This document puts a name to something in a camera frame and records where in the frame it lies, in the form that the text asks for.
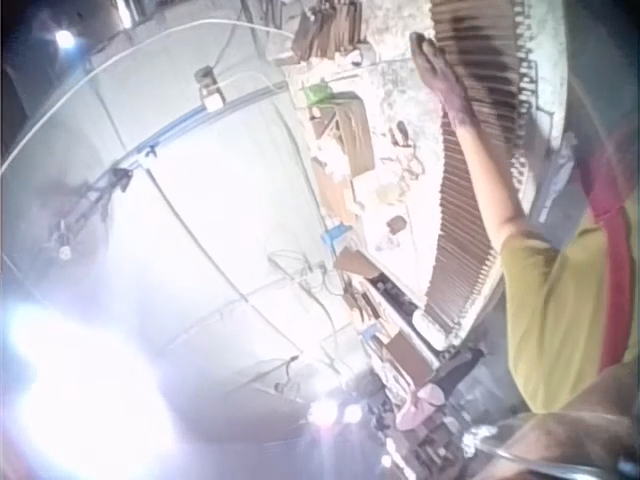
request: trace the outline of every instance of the wall-mounted fixture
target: wall-mounted fixture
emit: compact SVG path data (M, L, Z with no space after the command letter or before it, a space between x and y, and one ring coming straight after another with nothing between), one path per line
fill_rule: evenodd
M200 100L208 112L215 112L224 107L225 98L213 73L213 67L207 65L195 73Z

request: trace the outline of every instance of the workbench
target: workbench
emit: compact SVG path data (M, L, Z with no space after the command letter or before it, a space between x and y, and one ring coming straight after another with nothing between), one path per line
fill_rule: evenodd
M435 263L441 221L438 205L443 169L441 109L438 101L421 84L409 57L409 33L420 30L429 35L431 32L426 20L429 18L429 6L426 4L428 2L405 0L402 9L411 11L412 15L395 18L382 0L365 2L365 36L375 50L375 56L365 59L360 67L354 67L345 59L312 59L305 64L285 68L311 155L314 153L315 136L303 94L304 88L309 85L326 82L334 92L355 92L363 100L371 129L376 171L382 176L385 175L382 159L390 155L388 129L399 120L407 124L411 140L415 143L416 155L425 166L425 174L413 182L402 204L361 212L354 224L354 238L356 246L418 307L427 300L425 292ZM525 211L530 212L538 187L545 180L546 159L559 148L562 141L568 67L562 2L529 0L526 5L531 27L527 42L536 95L532 100L525 144L529 170L520 189L520 199ZM385 222L394 215L404 216L408 227L397 236L399 247L378 251L375 245L384 234ZM434 330L434 333L429 333L432 337L428 339L429 342L443 349L462 342L487 307L487 302L495 298L496 288L501 285L501 276L501 265L496 260L455 334L447 338L435 338L438 333ZM415 328L408 325L406 319L396 320L416 348L434 360Z

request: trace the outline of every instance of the hand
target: hand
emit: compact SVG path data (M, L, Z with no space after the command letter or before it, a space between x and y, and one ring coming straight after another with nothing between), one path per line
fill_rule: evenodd
M473 111L467 95L453 68L444 54L438 50L433 40L422 33L413 32L411 42L411 58L416 66L420 79L434 95L449 115L451 126L456 129L470 125Z

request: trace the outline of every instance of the cardboard box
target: cardboard box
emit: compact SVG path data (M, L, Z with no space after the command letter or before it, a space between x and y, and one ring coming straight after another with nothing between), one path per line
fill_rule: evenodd
M385 354L406 374L416 388L421 388L433 377L434 371L418 350L398 333L385 345Z

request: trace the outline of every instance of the pipe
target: pipe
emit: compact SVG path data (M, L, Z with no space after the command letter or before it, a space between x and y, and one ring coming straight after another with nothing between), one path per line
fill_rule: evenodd
M20 151L24 148L24 146L26 145L26 143L31 140L31 138L33 138L33 136L38 132L38 130L40 130L40 128L42 128L42 125L44 125L44 123L49 120L49 118L51 118L51 116L56 113L60 107L74 94L76 93L80 87L84 86L89 80L91 80L93 77L95 77L98 73L100 73L101 71L103 71L105 68L107 68L108 66L118 62L119 60L122 60L123 58L129 56L130 54L132 54L133 52L146 47L148 45L150 45L151 43L169 35L175 32L180 32L182 30L187 30L191 27L195 27L198 25L208 25L208 24L225 24L225 25L237 25L237 26L241 26L241 27L247 27L247 28L252 28L252 29L257 29L257 30L263 30L266 32L273 32L273 33L279 33L280 35L284 35L286 37L289 38L293 38L293 35L288 33L288 32L284 32L282 30L278 30L275 28L271 28L271 27L265 27L263 25L252 25L250 23L246 23L246 22L241 22L238 20L228 20L228 19L223 19L223 18L205 18L202 20L196 20L193 22L189 22L183 25L178 25L177 27L173 27L173 28L169 28L163 32L160 32L159 34L148 38L147 40L143 41L142 43L139 43L138 45L134 45L131 48L125 50L124 52L120 52L119 54L111 57L109 60L107 60L106 62L104 62L102 65L100 65L97 68L94 68L93 70L91 70L90 72L87 72L87 75L82 78L82 80L80 80L77 84L75 84L73 87L71 87L71 89L66 92L62 98L60 100L58 100L53 107L51 107L50 110L47 111L47 113L45 113L37 122L36 124L33 126L33 128L31 128L31 130L29 130L24 137L22 137L22 139L18 142L18 144L16 145L16 147L13 149L13 151L9 154L9 156L7 157L7 159L5 160L5 162L2 164L2 166L0 167L0 178L2 177L2 175L4 175L4 172L7 170L7 168L9 168L9 165L11 165L13 163L13 161L15 160L16 156L18 155L18 153L20 153Z

